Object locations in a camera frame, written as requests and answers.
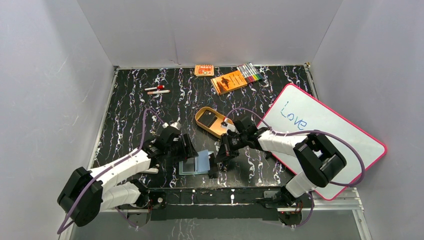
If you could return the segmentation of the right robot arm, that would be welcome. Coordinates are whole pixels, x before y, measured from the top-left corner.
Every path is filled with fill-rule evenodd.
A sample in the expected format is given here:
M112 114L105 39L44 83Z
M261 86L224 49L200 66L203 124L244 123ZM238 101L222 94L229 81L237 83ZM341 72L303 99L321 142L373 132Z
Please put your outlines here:
M316 187L326 187L347 165L341 152L323 133L317 131L310 131L307 135L277 133L270 127L257 128L249 118L236 120L233 124L222 124L226 131L221 135L219 150L214 159L217 163L237 157L239 150L245 147L262 152L278 152L298 160L301 172L275 195L265 198L271 202L295 207L303 194Z

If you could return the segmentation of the mint green card holder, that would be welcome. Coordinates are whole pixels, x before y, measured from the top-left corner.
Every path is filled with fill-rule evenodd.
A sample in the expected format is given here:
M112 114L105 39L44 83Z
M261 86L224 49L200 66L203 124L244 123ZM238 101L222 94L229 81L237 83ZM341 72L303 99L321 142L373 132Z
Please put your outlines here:
M210 169L209 154L214 152L205 149L205 150L198 151L197 153L198 153L198 157L191 158L191 159L195 159L195 172L192 172L191 174L183 173L182 162L184 161L180 161L178 164L178 170L179 170L178 173L180 176L208 174L208 171Z

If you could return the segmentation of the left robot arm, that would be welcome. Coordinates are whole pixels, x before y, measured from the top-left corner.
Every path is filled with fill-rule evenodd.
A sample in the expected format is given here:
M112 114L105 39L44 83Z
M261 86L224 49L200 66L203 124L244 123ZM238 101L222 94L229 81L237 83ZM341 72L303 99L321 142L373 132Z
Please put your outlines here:
M144 141L125 156L100 167L75 169L60 192L57 203L66 219L83 227L105 210L122 205L145 208L150 190L136 174L157 174L162 161L178 163L198 156L188 134L177 122L163 125L160 135Z

